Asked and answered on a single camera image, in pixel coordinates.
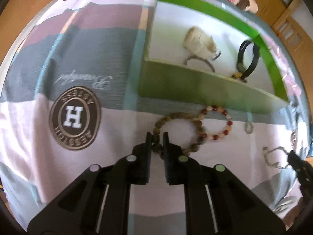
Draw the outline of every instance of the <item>black watch strap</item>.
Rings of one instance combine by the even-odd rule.
[[[240,48],[239,48],[238,60],[237,60],[236,67],[237,67],[237,70],[242,73],[242,76],[240,77],[241,80],[245,80],[247,77],[249,77],[251,75],[251,73],[255,70],[255,68],[258,64],[259,58],[260,58],[260,48],[254,43],[252,62],[250,64],[250,66],[247,69],[245,69],[244,62],[243,62],[244,53],[245,53],[245,50],[248,47],[248,45],[251,43],[253,43],[253,42],[250,40],[246,40],[240,45]]]

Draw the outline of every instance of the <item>wooden cabinet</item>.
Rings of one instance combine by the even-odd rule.
[[[24,27],[52,0],[9,0],[0,15],[0,64]]]
[[[295,62],[308,96],[313,114],[313,41],[292,17],[292,13],[302,0],[293,0],[286,11],[272,26],[273,31],[286,46]]]
[[[286,10],[282,0],[255,0],[258,4],[257,15],[272,26]]]

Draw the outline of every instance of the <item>bedsheet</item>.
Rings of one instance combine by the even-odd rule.
[[[292,188],[295,172],[267,166],[262,149],[283,146],[306,157],[310,135],[305,91],[286,50],[269,29],[223,0],[206,1],[258,29],[275,60],[282,60],[285,67],[281,73],[296,87],[288,91],[290,105],[277,112],[260,115],[228,110],[234,121],[230,135],[202,145],[192,157],[205,166],[224,164],[275,209]],[[57,0],[35,25],[28,26],[32,30],[16,49],[8,71],[2,70],[6,78],[0,97],[0,174],[13,214],[24,228],[87,167],[94,163],[113,165],[130,154],[163,115],[196,114],[203,108],[137,95],[145,36],[155,3]],[[75,92],[75,88],[85,92]],[[72,145],[65,138],[61,139],[65,145],[60,144],[51,127],[50,111],[68,89],[73,89],[72,97],[88,94],[86,102],[99,107],[90,113],[99,125],[93,131],[95,137],[86,131],[79,142],[84,147],[76,151],[69,150]],[[77,112],[68,113],[71,124]],[[253,122],[252,134],[245,132],[247,121]],[[214,132],[223,128],[225,120],[213,112],[206,115],[203,124]],[[186,121],[173,121],[162,129],[169,132],[172,143],[182,147],[193,136],[193,127]],[[291,144],[293,131],[297,132],[295,144]],[[270,158],[286,163],[280,152]],[[129,234],[184,234],[184,209],[183,187],[166,184],[163,161],[152,154],[149,183],[131,188]]]

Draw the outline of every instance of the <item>wooden bead bracelet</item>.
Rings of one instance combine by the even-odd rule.
[[[202,126],[202,121],[205,117],[205,115],[208,112],[211,111],[217,111],[221,114],[223,114],[227,119],[227,126],[223,130],[223,132],[219,134],[207,134],[206,128]],[[160,119],[158,122],[155,123],[155,128],[153,129],[153,135],[152,135],[152,142],[154,145],[152,146],[152,150],[155,153],[159,153],[162,157],[163,154],[163,147],[160,144],[160,128],[166,123],[176,118],[183,118],[186,120],[189,120],[192,122],[196,127],[197,132],[197,140],[195,143],[190,144],[190,146],[187,149],[183,149],[184,155],[190,155],[191,152],[197,152],[199,151],[199,146],[204,144],[206,140],[218,140],[222,139],[225,136],[229,134],[229,132],[232,130],[233,122],[231,121],[231,116],[228,114],[227,110],[224,110],[222,107],[217,106],[208,106],[206,109],[203,109],[201,113],[199,113],[197,116],[192,116],[189,113],[179,112],[179,113],[172,113],[169,116],[165,116],[162,119]]]

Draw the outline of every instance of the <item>green tray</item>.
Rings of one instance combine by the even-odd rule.
[[[149,39],[141,64],[139,95],[189,103],[217,105],[253,113],[271,113],[288,105],[287,93],[276,63],[260,34],[230,13],[202,0],[158,0],[188,7],[213,16],[248,35],[259,47],[260,54],[273,83],[275,95],[249,87],[230,77],[203,70],[190,69],[182,64],[150,59]]]

